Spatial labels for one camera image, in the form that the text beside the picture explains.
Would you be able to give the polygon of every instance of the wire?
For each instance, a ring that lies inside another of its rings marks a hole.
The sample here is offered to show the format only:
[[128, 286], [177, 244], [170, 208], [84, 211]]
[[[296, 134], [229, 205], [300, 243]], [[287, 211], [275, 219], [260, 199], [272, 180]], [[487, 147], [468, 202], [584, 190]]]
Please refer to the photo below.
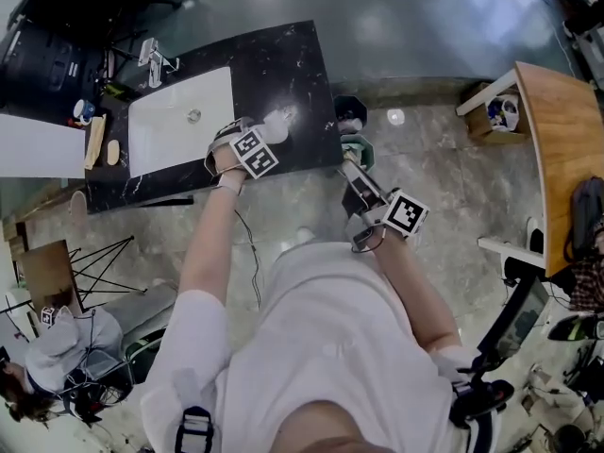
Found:
[[379, 239], [379, 242], [376, 246], [374, 246], [373, 248], [367, 248], [366, 250], [355, 250], [354, 248], [352, 248], [352, 253], [368, 253], [368, 252], [373, 252], [374, 250], [376, 250], [381, 244], [384, 243], [384, 239], [386, 238], [386, 227], [384, 227], [382, 233], [381, 233], [381, 238]]
[[571, 394], [571, 393], [563, 393], [562, 391], [560, 391], [559, 389], [556, 389], [556, 388], [553, 388], [553, 389], [550, 389], [549, 391], [546, 391], [545, 389], [538, 388], [537, 386], [533, 386], [532, 384], [530, 384], [528, 387], [530, 389], [536, 389], [537, 391], [541, 391], [542, 393], [545, 393], [545, 394], [552, 394], [552, 395], [568, 395], [568, 394]]
[[249, 240], [249, 245], [252, 247], [252, 253], [254, 254], [254, 262], [256, 263], [256, 270], [254, 271], [254, 276], [252, 277], [252, 287], [254, 288], [254, 293], [256, 294], [256, 301], [258, 302], [258, 308], [260, 308], [260, 303], [262, 299], [260, 297], [260, 288], [258, 286], [258, 272], [260, 271], [260, 260], [258, 258], [258, 253], [256, 250], [256, 246], [254, 245], [254, 236], [252, 235], [252, 230], [249, 228], [241, 214], [235, 210], [235, 213], [242, 221], [242, 225], [245, 227], [245, 231], [247, 232], [247, 239]]
[[86, 379], [84, 380], [83, 384], [79, 384], [78, 386], [85, 386], [85, 385], [89, 384], [89, 381], [88, 381], [88, 372], [86, 371], [86, 369], [88, 368], [88, 357], [91, 355], [91, 352], [92, 352], [92, 344], [93, 344], [93, 342], [92, 342], [92, 334], [94, 332], [94, 316], [95, 315], [96, 315], [96, 309], [92, 309], [90, 317], [76, 317], [76, 316], [74, 316], [74, 319], [77, 319], [77, 320], [87, 320], [87, 319], [91, 320], [91, 338], [90, 338], [90, 344], [89, 344], [89, 346], [86, 349], [86, 357], [80, 362], [80, 364], [84, 363], [83, 370], [84, 370], [84, 373], [86, 374]]
[[551, 291], [550, 297], [553, 298], [556, 302], [558, 302], [559, 305], [563, 306], [567, 310], [572, 310], [570, 307], [568, 307], [568, 306], [570, 306], [570, 300], [565, 299], [563, 297], [557, 297], [556, 295], [554, 295], [554, 287], [552, 286], [551, 282], [549, 282], [549, 290]]
[[510, 289], [509, 289], [506, 281], [505, 280], [502, 280], [502, 281], [503, 281], [503, 285], [505, 285], [505, 287], [506, 287], [506, 299], [503, 301], [503, 304], [501, 304], [501, 307], [506, 307], [508, 305], [508, 300], [510, 300]]
[[115, 441], [115, 439], [113, 438], [113, 435], [111, 434], [111, 432], [107, 428], [105, 428], [103, 425], [99, 425], [98, 423], [92, 423], [91, 427], [99, 427], [99, 428], [103, 429], [109, 435], [109, 437], [111, 438], [111, 440], [113, 442]]

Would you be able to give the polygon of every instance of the black strap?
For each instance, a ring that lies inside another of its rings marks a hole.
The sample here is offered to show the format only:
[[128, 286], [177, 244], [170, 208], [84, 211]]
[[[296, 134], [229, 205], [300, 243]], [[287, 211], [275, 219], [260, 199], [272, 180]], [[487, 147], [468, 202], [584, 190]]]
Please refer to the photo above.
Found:
[[472, 451], [469, 451], [468, 444], [468, 453], [489, 453], [494, 440], [493, 417], [488, 413], [475, 420], [478, 423], [478, 437]]
[[176, 434], [176, 453], [210, 453], [214, 424], [209, 412], [193, 406], [182, 413]]

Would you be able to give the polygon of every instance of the marble floor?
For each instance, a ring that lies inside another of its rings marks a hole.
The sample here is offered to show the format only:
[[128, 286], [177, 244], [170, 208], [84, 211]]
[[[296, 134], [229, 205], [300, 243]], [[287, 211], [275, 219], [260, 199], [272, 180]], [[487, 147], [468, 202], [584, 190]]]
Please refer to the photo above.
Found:
[[[475, 146], [467, 139], [465, 124], [452, 105], [403, 110], [406, 120], [398, 127], [390, 125], [385, 109], [370, 111], [362, 134], [376, 149], [372, 175], [384, 188], [400, 187], [429, 205], [431, 212], [413, 239], [413, 247], [429, 279], [453, 310], [464, 343], [476, 346], [512, 292], [499, 277], [498, 257], [479, 249], [477, 237], [494, 235], [521, 244], [527, 219], [542, 220], [532, 143]], [[309, 227], [323, 240], [344, 238], [343, 192], [344, 179], [334, 170], [278, 176], [244, 188], [238, 210], [253, 232], [260, 256], [260, 288], [274, 260], [294, 243], [299, 227]], [[156, 278], [177, 280], [207, 193], [197, 193], [194, 198], [189, 207], [117, 210], [90, 216], [84, 224], [74, 222], [67, 205], [60, 206], [27, 224], [30, 245], [66, 239], [70, 249], [82, 247], [89, 252], [134, 235], [136, 241], [109, 268], [107, 278], [138, 287], [146, 287]], [[227, 303], [235, 347], [250, 337], [258, 313], [251, 285], [254, 269], [247, 234], [238, 223]], [[79, 282], [81, 288], [89, 285]], [[99, 303], [114, 297], [99, 294], [94, 300]], [[548, 305], [521, 352], [495, 376], [521, 389], [536, 361], [554, 373], [568, 367], [576, 348], [545, 338], [547, 323], [563, 313], [557, 304]], [[114, 451], [144, 445], [136, 401], [134, 394], [124, 405], [106, 411], [106, 430], [93, 429]], [[506, 412], [502, 446], [531, 428], [518, 408], [513, 401]]]
[[183, 6], [176, 12], [155, 5], [141, 15], [141, 28], [174, 55], [252, 30], [313, 20], [331, 82], [497, 78], [515, 60], [580, 75], [557, 0], [179, 1]]

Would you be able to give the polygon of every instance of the wooden table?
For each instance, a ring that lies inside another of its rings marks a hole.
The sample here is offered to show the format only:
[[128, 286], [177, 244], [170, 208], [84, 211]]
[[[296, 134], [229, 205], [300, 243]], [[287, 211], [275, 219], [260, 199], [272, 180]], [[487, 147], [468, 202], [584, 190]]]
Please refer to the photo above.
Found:
[[572, 226], [572, 192], [584, 179], [604, 177], [604, 126], [589, 84], [542, 67], [514, 68], [457, 108], [460, 116], [517, 85], [537, 154], [544, 208], [544, 254], [489, 238], [478, 245], [545, 269], [551, 277], [567, 262], [563, 249]]

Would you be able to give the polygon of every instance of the white sink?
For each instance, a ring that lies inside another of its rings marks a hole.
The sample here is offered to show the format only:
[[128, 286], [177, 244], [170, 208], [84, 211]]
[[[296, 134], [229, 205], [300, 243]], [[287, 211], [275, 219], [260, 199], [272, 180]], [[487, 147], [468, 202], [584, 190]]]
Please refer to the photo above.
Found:
[[133, 102], [128, 111], [130, 176], [203, 159], [216, 132], [233, 120], [229, 67]]

